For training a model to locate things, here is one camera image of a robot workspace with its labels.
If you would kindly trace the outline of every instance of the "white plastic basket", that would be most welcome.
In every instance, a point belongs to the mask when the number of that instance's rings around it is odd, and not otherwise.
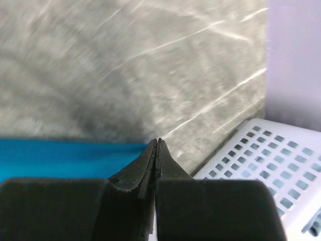
[[[194,177],[254,179],[271,191],[287,238],[321,240],[304,232],[321,208],[321,133],[252,119]]]

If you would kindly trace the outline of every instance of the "blue cloth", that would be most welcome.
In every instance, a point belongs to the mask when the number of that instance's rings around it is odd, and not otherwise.
[[[108,178],[145,147],[0,139],[0,182],[9,177]]]

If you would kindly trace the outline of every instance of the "lavender wall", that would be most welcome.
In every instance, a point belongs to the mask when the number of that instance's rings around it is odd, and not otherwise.
[[[321,1],[269,4],[266,119],[321,131]]]

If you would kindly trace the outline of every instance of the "gray marble surface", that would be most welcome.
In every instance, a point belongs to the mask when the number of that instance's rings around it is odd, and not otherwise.
[[[262,109],[265,0],[0,0],[0,134],[166,139],[188,172]]]

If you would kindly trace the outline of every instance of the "square hole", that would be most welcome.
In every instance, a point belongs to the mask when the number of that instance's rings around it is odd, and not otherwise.
[[[230,178],[232,176],[232,173],[230,171],[226,171],[224,173],[225,176],[227,176],[228,178]]]
[[[274,139],[277,140],[278,142],[283,142],[284,141],[284,138],[281,137],[281,136],[276,136]]]
[[[246,151],[244,152],[244,154],[245,154],[246,156],[250,157],[250,156],[252,156],[253,152],[251,152],[250,150],[246,150]]]
[[[236,170],[239,169],[240,167],[234,163],[234,164],[231,166],[231,168],[232,168],[234,171],[236,171]]]
[[[253,163],[250,163],[249,168],[250,168],[252,171],[255,171],[255,170],[257,169],[257,166],[254,165]]]
[[[311,149],[309,148],[303,148],[302,152],[304,154],[307,154],[308,156],[312,156],[314,154],[314,151],[312,151]]]
[[[258,163],[263,163],[264,162],[264,158],[258,156],[254,159],[255,161],[257,161]]]
[[[286,149],[286,148],[283,148],[283,149],[281,150],[281,153],[284,154],[284,155],[286,155],[286,156],[289,156],[292,152],[291,152],[290,150]]]
[[[292,203],[290,200],[286,199],[286,198],[283,198],[283,199],[280,201],[280,203],[281,203],[284,207],[286,207],[287,209],[291,208],[292,205],[293,205],[293,203]]]
[[[274,158],[273,158],[273,160],[275,160],[276,162],[278,162],[278,163],[283,163],[284,162],[284,158],[283,157],[280,157],[280,156],[275,156]]]
[[[300,156],[300,155],[297,155],[297,156],[295,157],[295,160],[298,161],[298,162],[300,162],[300,163],[306,162],[306,158],[304,158],[304,157],[302,157],[302,156]]]
[[[221,164],[217,164],[217,165],[216,165],[216,169],[219,170],[219,171],[221,171],[221,170],[223,169],[223,166],[222,166]]]
[[[294,149],[298,146],[298,144],[295,143],[295,142],[289,142],[287,145],[288,145],[289,147],[294,148]]]
[[[255,136],[255,134],[252,133],[252,132],[248,132],[246,135],[247,135],[248,137],[253,137],[253,136]]]
[[[270,174],[266,171],[262,171],[260,173],[260,176],[263,177],[264,179],[268,179],[268,177],[270,176]]]
[[[272,149],[277,148],[277,144],[274,143],[274,142],[270,142],[268,146],[269,146],[270,148],[272,148]]]
[[[270,135],[272,135],[272,132],[264,131],[264,132],[263,132],[263,135],[269,137]]]
[[[302,189],[302,190],[306,190],[309,185],[306,184],[305,182],[301,181],[301,180],[298,180],[295,184],[298,188]]]
[[[267,149],[264,149],[262,152],[261,152],[263,155],[265,155],[265,156],[269,156],[269,155],[271,155],[271,152],[269,151],[269,150],[267,150]]]
[[[246,161],[244,157],[239,157],[237,160],[242,164]]]
[[[211,176],[211,177],[215,177],[217,173],[216,173],[216,172],[214,172],[214,171],[210,171],[210,173],[209,173],[209,174],[210,174],[210,176]]]
[[[312,174],[311,172],[306,172],[303,177],[305,177],[307,180],[313,182],[316,179],[316,175]]]
[[[258,145],[258,144],[255,144],[255,143],[253,143],[252,145],[251,145],[251,148],[253,148],[253,149],[258,149],[260,146]]]
[[[286,171],[281,172],[280,176],[285,178],[286,180],[289,180],[292,177],[292,175]]]
[[[275,166],[273,163],[269,163],[266,167],[271,171],[275,171],[277,169],[277,166]]]
[[[287,194],[289,194],[291,197],[293,197],[295,200],[298,200],[301,194],[294,189],[291,189]]]
[[[253,127],[253,130],[255,130],[256,132],[258,132],[259,130],[261,130],[261,128],[258,127],[258,126],[255,126],[255,127]]]
[[[297,170],[299,170],[299,167],[294,163],[290,163],[287,167],[293,172],[296,172]]]
[[[265,142],[265,141],[266,141],[266,139],[265,139],[265,138],[263,138],[263,137],[259,137],[259,138],[257,139],[257,141],[258,141],[258,142],[260,142],[260,143],[263,143],[263,142]]]
[[[245,178],[248,178],[251,174],[250,174],[249,172],[247,172],[247,171],[243,171],[243,172],[241,173],[241,175],[242,175],[243,177],[245,177]]]
[[[246,143],[248,143],[249,141],[248,141],[248,139],[243,138],[243,139],[241,140],[241,142],[244,143],[244,144],[246,144]]]
[[[276,210],[280,217],[284,215],[284,212],[280,208],[277,207]]]
[[[234,147],[236,150],[241,150],[242,149],[242,146],[237,144],[235,147]]]
[[[268,189],[270,190],[270,193],[272,194],[272,196],[274,197],[276,194],[276,191],[273,188],[268,187]]]
[[[228,155],[231,156],[231,157],[234,157],[234,156],[236,155],[236,153],[233,152],[233,151],[230,151],[230,152],[228,153]]]
[[[276,187],[278,187],[278,188],[281,188],[281,187],[284,186],[284,182],[282,182],[282,181],[279,180],[279,179],[275,179],[275,180],[273,181],[273,184],[274,184]]]
[[[311,168],[317,172],[321,172],[321,166],[317,163],[313,163]]]
[[[226,158],[226,157],[224,157],[224,158],[222,159],[222,162],[224,162],[225,164],[227,164],[229,161],[230,161],[230,159],[228,159],[228,158]]]

